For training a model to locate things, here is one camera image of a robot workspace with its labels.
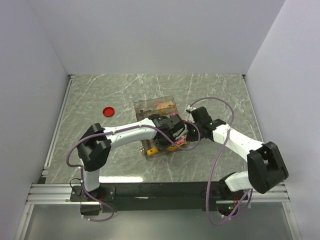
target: table surface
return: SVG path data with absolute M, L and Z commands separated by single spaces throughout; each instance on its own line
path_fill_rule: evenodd
M 240 74 L 101 74 L 76 75 L 72 79 L 60 122 L 47 184 L 65 184 L 78 178 L 77 168 L 66 165 L 69 149 L 94 123 L 102 127 L 116 127 L 136 122 L 134 102 L 173 96 L 183 119 L 187 105 L 202 97 L 218 97 L 234 108 L 233 128 L 250 138 L 262 137 L 250 102 L 247 88 Z M 105 117 L 103 109 L 115 109 L 112 117 Z M 204 106 L 212 119 L 227 123 L 231 111 L 222 102 L 208 99 L 196 104 Z M 221 145 L 203 139 L 193 151 L 177 151 L 146 160 L 141 153 L 141 142 L 116 148 L 109 154 L 100 170 L 100 181 L 109 182 L 190 182 L 207 181 L 216 154 Z M 70 162 L 80 163 L 77 151 Z M 213 180 L 232 172 L 247 169 L 246 162 L 234 152 L 225 149 L 214 171 Z

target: cable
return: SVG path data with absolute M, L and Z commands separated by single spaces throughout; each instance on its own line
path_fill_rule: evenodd
M 205 194 L 205 211 L 206 211 L 206 215 L 209 219 L 209 222 L 214 225 L 214 226 L 221 226 L 222 224 L 226 223 L 229 219 L 231 218 L 234 218 L 234 217 L 237 217 L 239 216 L 240 214 L 242 214 L 244 212 L 244 210 L 246 210 L 250 204 L 250 201 L 251 201 L 251 198 L 252 198 L 252 189 L 251 189 L 251 195 L 248 199 L 248 202 L 247 202 L 247 205 L 244 207 L 244 209 L 240 212 L 240 213 L 237 213 L 235 216 L 233 216 L 233 214 L 236 212 L 236 210 L 239 208 L 240 204 L 242 203 L 242 201 L 245 199 L 245 197 L 248 195 L 250 189 L 248 189 L 247 191 L 245 191 L 244 195 L 240 198 L 239 202 L 237 203 L 237 205 L 234 207 L 234 209 L 231 211 L 231 213 L 222 221 L 222 222 L 219 222 L 219 223 L 215 223 L 212 219 L 212 216 L 210 214 L 210 211 L 209 211 L 209 195 L 210 195 L 210 187 L 211 187 L 211 181 L 212 181 L 212 177 L 213 177 L 213 174 L 214 174 L 214 170 L 215 170 L 215 167 L 216 167 L 216 164 L 218 162 L 218 159 L 220 158 L 221 154 L 223 153 L 223 151 L 225 150 L 226 148 L 226 145 L 227 145 L 227 142 L 230 138 L 230 130 L 231 130 L 231 127 L 234 123 L 234 120 L 235 120 L 235 111 L 234 109 L 232 108 L 232 106 L 226 102 L 225 100 L 223 99 L 220 99 L 218 97 L 214 97 L 214 96 L 207 96 L 207 97 L 203 97 L 203 98 L 200 98 L 196 101 L 194 101 L 193 103 L 190 104 L 190 107 L 192 107 L 194 104 L 202 101 L 202 100 L 205 100 L 205 99 L 215 99 L 215 100 L 218 100 L 220 102 L 223 102 L 225 105 L 227 105 L 229 107 L 229 109 L 231 110 L 231 114 L 232 114 L 232 118 L 231 118 L 231 121 L 230 121 L 230 124 L 229 124 L 229 128 L 227 130 L 227 134 L 226 134 L 226 138 L 224 140 L 224 143 L 222 144 L 222 147 L 220 148 L 220 151 L 219 153 L 216 155 L 215 157 L 215 160 L 213 162 L 213 165 L 212 165 L 212 168 L 211 168 L 211 171 L 210 171 L 210 174 L 209 174 L 209 180 L 208 180 L 208 183 L 207 183 L 207 186 L 206 186 L 206 194 Z
M 81 181 L 81 178 L 78 178 L 78 177 L 72 178 L 72 179 L 70 180 L 69 185 L 70 185 L 70 187 L 72 188 L 72 190 L 73 190 L 74 192 L 76 192 L 76 190 L 75 190 L 74 187 L 71 185 L 71 182 L 72 182 L 73 180 L 75 180 L 75 179 L 78 179 L 79 181 Z
M 92 196 L 87 190 L 86 190 L 86 187 L 85 187 L 85 183 L 84 183 L 84 166 L 82 166 L 81 164 L 71 164 L 70 163 L 70 156 L 72 154 L 72 152 L 80 145 L 82 144 L 83 142 L 89 140 L 89 139 L 92 139 L 92 138 L 96 138 L 96 137 L 101 137 L 101 136 L 107 136 L 107 135 L 112 135 L 112 134 L 115 134 L 115 133 L 121 133 L 121 132 L 124 132 L 124 131 L 127 131 L 127 130 L 131 130 L 131 129 L 137 129 L 137 128 L 141 128 L 141 127 L 144 127 L 144 128 L 150 128 L 150 129 L 154 129 L 156 130 L 157 132 L 159 132 L 161 135 L 163 135 L 172 145 L 176 146 L 176 148 L 180 149 L 180 150 L 183 150 L 183 151 L 191 151 L 193 149 L 195 149 L 199 143 L 200 143 L 200 140 L 201 140 L 201 135 L 200 135 L 200 131 L 198 129 L 198 127 L 192 123 L 192 122 L 189 122 L 189 121 L 186 121 L 187 124 L 190 124 L 192 125 L 196 131 L 198 132 L 198 141 L 196 142 L 195 146 L 193 147 L 189 147 L 189 148 L 182 148 L 180 146 L 178 146 L 176 143 L 174 143 L 163 131 L 161 131 L 160 129 L 154 127 L 154 126 L 151 126 L 151 125 L 146 125 L 146 124 L 143 124 L 143 125 L 136 125 L 136 126 L 131 126 L 131 127 L 126 127 L 126 128 L 123 128 L 123 129 L 119 129 L 119 130 L 116 130 L 115 132 L 112 132 L 112 131 L 109 131 L 109 132 L 102 132 L 102 133 L 96 133 L 96 134 L 92 134 L 92 135 L 89 135 L 89 136 L 86 136 L 84 138 L 82 138 L 80 141 L 78 141 L 69 151 L 69 153 L 67 154 L 66 156 L 66 164 L 71 167 L 71 168 L 80 168 L 80 173 L 81 173 L 81 179 L 80 179 L 80 182 L 81 182 L 81 186 L 82 186 L 82 189 L 84 191 L 84 193 L 89 197 L 91 198 L 92 200 L 106 206 L 107 208 L 109 208 L 111 210 L 111 215 L 107 218 L 104 218 L 104 219 L 91 219 L 87 216 L 83 216 L 85 219 L 87 219 L 88 221 L 92 221 L 92 222 L 104 222 L 104 221 L 107 221 L 109 219 L 111 219 L 114 214 L 115 214 L 115 210 L 112 208 L 112 206 L 110 206 L 109 204 L 101 201 L 101 200 L 98 200 L 97 198 L 95 198 L 94 196 Z

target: white cable clip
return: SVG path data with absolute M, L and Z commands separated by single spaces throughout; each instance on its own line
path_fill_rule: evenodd
M 190 105 L 188 105 L 188 106 L 186 106 L 186 110 L 187 111 L 193 111 L 193 110 L 195 110 L 196 109 L 196 107 L 191 107 Z

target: black mounting base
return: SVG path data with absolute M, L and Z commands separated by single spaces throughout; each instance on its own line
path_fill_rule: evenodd
M 75 192 L 71 194 L 71 202 L 82 202 L 85 210 L 83 215 L 99 213 L 97 205 L 86 205 L 92 202 L 82 190 L 81 186 L 74 186 Z M 217 201 L 233 201 L 234 196 L 240 199 L 244 191 L 234 192 L 233 195 L 222 196 L 222 185 L 213 181 L 210 189 L 210 211 L 216 211 L 217 207 L 230 205 L 230 203 L 217 204 Z M 157 183 L 101 183 L 97 198 L 103 196 L 103 201 L 117 211 L 143 211 L 143 210 L 205 210 L 207 182 L 157 182 Z M 103 212 L 110 212 L 107 207 Z

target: yellow object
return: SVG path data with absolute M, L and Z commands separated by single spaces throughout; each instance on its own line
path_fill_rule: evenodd
M 181 143 L 179 143 L 178 144 L 178 146 L 180 147 L 180 146 L 182 146 L 183 144 L 185 144 L 184 142 L 181 142 Z M 167 148 L 167 150 L 168 151 L 173 151 L 173 150 L 175 150 L 177 147 L 176 146 L 169 146 L 168 148 Z M 149 149 L 148 151 L 146 151 L 146 154 L 148 155 L 148 156 L 152 156 L 152 155 L 154 155 L 154 154 L 156 154 L 156 153 L 158 153 L 159 152 L 159 150 L 156 148 L 156 147 L 153 147 L 153 148 L 151 148 L 151 149 Z

